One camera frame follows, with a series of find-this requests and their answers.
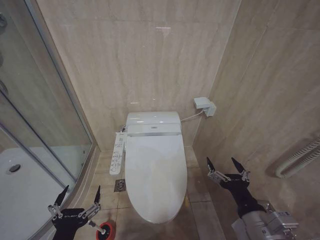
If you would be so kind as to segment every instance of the toilet seat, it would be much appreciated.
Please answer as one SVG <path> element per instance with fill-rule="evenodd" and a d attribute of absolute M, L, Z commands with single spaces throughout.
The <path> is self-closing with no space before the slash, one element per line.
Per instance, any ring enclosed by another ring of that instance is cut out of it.
<path fill-rule="evenodd" d="M 128 136 L 126 190 L 137 213 L 151 223 L 165 223 L 179 212 L 187 190 L 182 135 Z"/>

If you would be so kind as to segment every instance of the toilet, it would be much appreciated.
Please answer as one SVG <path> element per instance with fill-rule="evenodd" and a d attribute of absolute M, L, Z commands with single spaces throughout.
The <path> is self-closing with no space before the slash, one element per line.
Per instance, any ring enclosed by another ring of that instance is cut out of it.
<path fill-rule="evenodd" d="M 177 112 L 131 112 L 126 120 L 125 183 L 132 206 L 161 224 L 179 212 L 187 190 L 187 165 Z"/>

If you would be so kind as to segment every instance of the tile floor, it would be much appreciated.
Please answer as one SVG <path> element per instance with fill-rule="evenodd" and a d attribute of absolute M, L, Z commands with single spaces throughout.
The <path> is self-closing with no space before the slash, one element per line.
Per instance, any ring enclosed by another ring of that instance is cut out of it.
<path fill-rule="evenodd" d="M 124 165 L 119 176 L 109 175 L 112 151 L 100 154 L 89 192 L 82 204 L 89 207 L 101 185 L 102 210 L 92 219 L 97 224 L 106 220 L 116 224 L 116 240 L 225 240 L 216 210 L 204 183 L 195 153 L 184 148 L 187 165 L 187 193 L 178 215 L 170 222 L 152 224 L 143 220 L 132 207 L 126 191 L 114 192 L 115 181 L 125 178 Z M 84 226 L 75 240 L 96 238 L 96 231 Z"/>

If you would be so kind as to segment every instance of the wall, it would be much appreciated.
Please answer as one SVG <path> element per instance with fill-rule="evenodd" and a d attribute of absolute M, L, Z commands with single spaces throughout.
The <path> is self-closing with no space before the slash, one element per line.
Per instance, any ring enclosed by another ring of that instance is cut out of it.
<path fill-rule="evenodd" d="M 129 112 L 196 113 L 240 0 L 37 0 L 102 151 Z M 200 119 L 183 124 L 186 146 Z"/>
<path fill-rule="evenodd" d="M 250 191 L 289 211 L 300 239 L 320 237 L 320 161 L 289 179 L 276 166 L 320 134 L 320 1 L 242 0 L 193 148 L 207 174 L 236 173 L 231 157 L 252 172 Z M 228 240 L 237 218 L 229 192 L 207 180 Z"/>

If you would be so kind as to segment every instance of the floor drain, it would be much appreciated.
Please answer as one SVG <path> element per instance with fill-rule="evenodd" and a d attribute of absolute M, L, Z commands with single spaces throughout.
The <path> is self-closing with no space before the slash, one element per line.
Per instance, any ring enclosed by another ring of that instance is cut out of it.
<path fill-rule="evenodd" d="M 21 168 L 21 165 L 20 165 L 20 164 L 15 164 L 15 165 L 11 166 L 8 171 L 9 171 L 10 173 L 15 173 L 15 172 L 17 172 L 20 168 Z"/>
<path fill-rule="evenodd" d="M 124 179 L 115 180 L 114 192 L 123 192 L 126 190 L 126 181 Z"/>

